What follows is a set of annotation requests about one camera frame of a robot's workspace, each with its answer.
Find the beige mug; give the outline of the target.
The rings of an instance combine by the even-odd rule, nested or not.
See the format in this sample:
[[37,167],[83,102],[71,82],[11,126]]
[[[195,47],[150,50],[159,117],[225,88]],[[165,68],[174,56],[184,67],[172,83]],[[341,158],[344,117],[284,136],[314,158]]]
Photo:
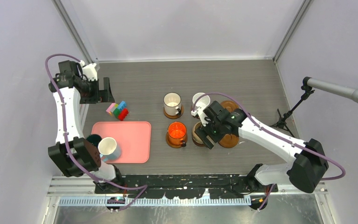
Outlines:
[[193,128],[192,128],[192,141],[195,145],[199,146],[199,147],[204,147],[204,143],[201,140],[201,138],[196,134],[196,130],[197,128],[199,128],[201,126],[201,122],[196,123]]

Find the orange cup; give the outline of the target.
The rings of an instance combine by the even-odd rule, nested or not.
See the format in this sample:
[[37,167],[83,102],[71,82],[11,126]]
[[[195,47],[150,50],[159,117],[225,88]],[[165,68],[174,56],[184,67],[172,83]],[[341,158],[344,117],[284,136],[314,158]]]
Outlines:
[[172,144],[179,145],[184,137],[187,136],[187,128],[181,122],[172,122],[168,126],[166,135],[169,135],[169,141]]

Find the grey cup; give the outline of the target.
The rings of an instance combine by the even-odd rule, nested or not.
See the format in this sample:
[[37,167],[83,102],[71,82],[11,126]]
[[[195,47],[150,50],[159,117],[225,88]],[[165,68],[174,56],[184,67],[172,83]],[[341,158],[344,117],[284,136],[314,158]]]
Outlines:
[[181,101],[181,96],[175,92],[169,92],[163,98],[164,107],[181,107]]

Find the dark green mug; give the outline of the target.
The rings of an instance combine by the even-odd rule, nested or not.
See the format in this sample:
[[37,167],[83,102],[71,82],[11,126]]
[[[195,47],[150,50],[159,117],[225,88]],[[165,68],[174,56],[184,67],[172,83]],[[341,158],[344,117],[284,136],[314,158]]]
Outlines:
[[93,146],[98,147],[98,144],[101,142],[102,137],[98,134],[89,135],[86,140],[90,142]]

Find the pink plastic tray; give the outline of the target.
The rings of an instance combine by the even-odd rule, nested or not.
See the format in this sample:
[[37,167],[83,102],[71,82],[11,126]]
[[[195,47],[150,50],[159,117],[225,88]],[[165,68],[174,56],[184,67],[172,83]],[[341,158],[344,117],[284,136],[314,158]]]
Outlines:
[[97,122],[91,133],[117,141],[121,156],[116,160],[108,160],[102,156],[103,161],[108,164],[141,164],[149,160],[151,124],[147,121]]

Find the white mug blue handle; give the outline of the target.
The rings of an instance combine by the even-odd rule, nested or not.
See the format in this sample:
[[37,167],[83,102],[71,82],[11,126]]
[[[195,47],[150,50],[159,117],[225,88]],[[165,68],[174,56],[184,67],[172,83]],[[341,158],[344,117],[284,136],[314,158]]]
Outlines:
[[103,138],[98,144],[98,151],[102,161],[106,162],[109,160],[118,159],[121,154],[121,148],[117,141],[112,137]]

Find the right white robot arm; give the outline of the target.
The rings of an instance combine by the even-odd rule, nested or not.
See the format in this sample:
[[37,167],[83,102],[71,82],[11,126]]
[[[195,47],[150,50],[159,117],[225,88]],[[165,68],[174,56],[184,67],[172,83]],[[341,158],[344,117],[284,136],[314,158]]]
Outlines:
[[247,115],[242,109],[229,112],[213,101],[208,106],[196,106],[191,115],[200,119],[201,126],[195,133],[209,149],[232,134],[257,143],[285,161],[278,165],[256,164],[244,178],[244,184],[252,191],[260,191],[271,184],[291,183],[302,192],[312,193],[329,168],[319,141],[304,141],[285,135]]

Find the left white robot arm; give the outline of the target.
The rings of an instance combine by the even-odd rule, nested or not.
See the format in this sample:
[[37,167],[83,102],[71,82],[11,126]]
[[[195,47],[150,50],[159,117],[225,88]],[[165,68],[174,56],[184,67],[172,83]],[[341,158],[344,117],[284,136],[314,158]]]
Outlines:
[[104,162],[95,145],[84,137],[80,106],[83,104],[113,103],[110,80],[103,79],[99,88],[97,63],[86,64],[79,59],[59,62],[59,72],[52,75],[45,61],[50,79],[48,85],[57,107],[57,135],[55,144],[48,147],[48,155],[65,177],[87,175],[101,190],[119,193],[124,180],[115,165]]

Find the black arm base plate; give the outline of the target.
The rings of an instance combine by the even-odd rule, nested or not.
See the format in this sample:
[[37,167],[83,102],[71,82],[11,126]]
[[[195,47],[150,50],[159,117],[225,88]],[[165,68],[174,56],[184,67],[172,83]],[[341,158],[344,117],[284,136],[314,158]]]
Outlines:
[[134,199],[141,191],[138,187],[147,186],[140,198],[146,199],[199,199],[208,193],[211,199],[236,199],[251,193],[261,193],[263,196],[270,186],[251,185],[244,175],[214,174],[214,175],[126,175],[118,185],[131,188],[125,190],[109,183],[95,184],[96,194],[123,194]]

